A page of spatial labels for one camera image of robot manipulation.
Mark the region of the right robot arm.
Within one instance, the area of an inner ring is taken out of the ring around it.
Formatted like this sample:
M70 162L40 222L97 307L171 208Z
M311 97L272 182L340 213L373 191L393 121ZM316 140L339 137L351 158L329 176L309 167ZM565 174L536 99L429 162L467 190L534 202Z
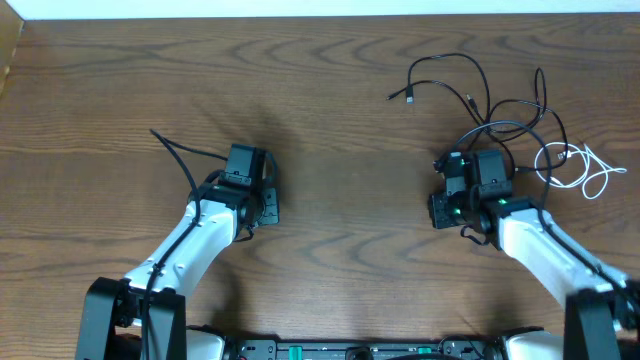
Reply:
M429 197L433 227L457 227L462 237L516 260L564 311L563 335L518 330L486 347L485 358L638 358L638 340L617 336L639 328L638 281L583 248L540 204L513 196L499 151L450 152L434 168L444 188Z

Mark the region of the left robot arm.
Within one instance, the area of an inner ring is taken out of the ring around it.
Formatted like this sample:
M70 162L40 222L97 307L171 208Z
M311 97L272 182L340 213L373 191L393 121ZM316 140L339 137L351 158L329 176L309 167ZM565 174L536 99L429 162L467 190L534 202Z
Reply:
M222 170L194 185L185 213L159 247L123 278L100 277L84 301L78 359L223 359L222 336L186 324L186 304L214 259L243 231L275 225L271 152L232 145Z

